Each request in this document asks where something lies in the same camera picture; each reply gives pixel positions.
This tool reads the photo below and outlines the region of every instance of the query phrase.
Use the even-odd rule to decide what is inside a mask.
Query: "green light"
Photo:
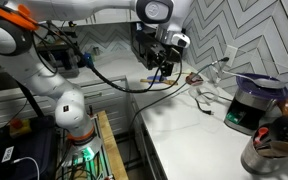
[[[86,148],[84,151],[84,159],[86,161],[91,161],[94,158],[94,152],[92,151],[92,149],[90,147]]]

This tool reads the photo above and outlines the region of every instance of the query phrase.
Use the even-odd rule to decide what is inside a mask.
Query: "kitchen counter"
[[[126,77],[130,89],[145,89],[147,83],[140,79],[153,76],[155,70],[148,71],[137,62],[132,52],[125,51],[102,55],[95,66],[107,78]],[[183,70],[196,71],[187,63]],[[183,75],[179,84],[185,80]],[[69,79],[73,83],[89,81],[101,82],[91,70],[80,69],[78,78]],[[165,88],[163,84],[154,88]],[[139,108],[175,91],[175,86],[167,91],[134,94]],[[232,97],[218,88],[220,95]],[[249,140],[249,136],[241,134],[224,124],[224,117],[230,102],[219,100],[212,102],[210,108],[213,116],[200,112],[196,102],[188,92],[158,103],[144,110],[140,115],[147,127],[149,135],[157,151],[164,171],[170,180],[201,179],[201,180],[288,180],[288,166],[285,169],[266,176],[251,175],[241,165],[240,156]]]

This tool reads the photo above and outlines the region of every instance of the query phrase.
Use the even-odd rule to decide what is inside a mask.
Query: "wall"
[[[101,53],[131,50],[130,24],[100,24],[91,26],[79,26],[64,28],[67,31],[75,31],[82,52],[92,52],[94,47],[99,47]]]
[[[197,69],[231,45],[238,53],[226,70],[277,77],[288,88],[288,0],[194,0],[184,26],[192,40],[184,57]],[[235,77],[225,75],[220,86],[234,94]]]

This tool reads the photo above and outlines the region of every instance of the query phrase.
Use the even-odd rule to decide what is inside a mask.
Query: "white tile wall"
[[[288,0],[195,0],[184,26],[192,40],[184,58],[197,69],[231,45],[238,52],[226,70],[270,75],[288,87]],[[234,95],[235,77],[224,75],[220,86]]]

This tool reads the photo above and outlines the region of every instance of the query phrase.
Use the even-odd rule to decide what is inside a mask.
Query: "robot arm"
[[[192,0],[8,1],[0,7],[0,65],[37,95],[48,96],[57,101],[55,110],[57,124],[69,130],[70,139],[76,146],[85,148],[87,143],[100,141],[93,135],[94,126],[85,112],[83,93],[59,74],[53,74],[44,67],[33,45],[34,27],[33,30],[27,29],[25,23],[22,26],[23,24],[14,21],[14,18],[21,19],[24,12],[38,22],[68,21],[85,19],[105,8],[132,9],[144,22],[160,24],[157,40],[165,45],[187,47],[189,38],[180,32],[191,2]],[[21,11],[20,4],[25,5],[31,13],[26,9]],[[7,19],[2,16],[5,14],[4,10],[10,14],[13,11],[16,13],[13,13],[13,18]]]
[[[148,24],[159,24],[156,39],[166,45],[187,48],[190,39],[182,34],[183,22],[193,0],[13,0],[6,6],[17,10],[24,4],[36,21],[74,21],[102,9],[131,9]]]

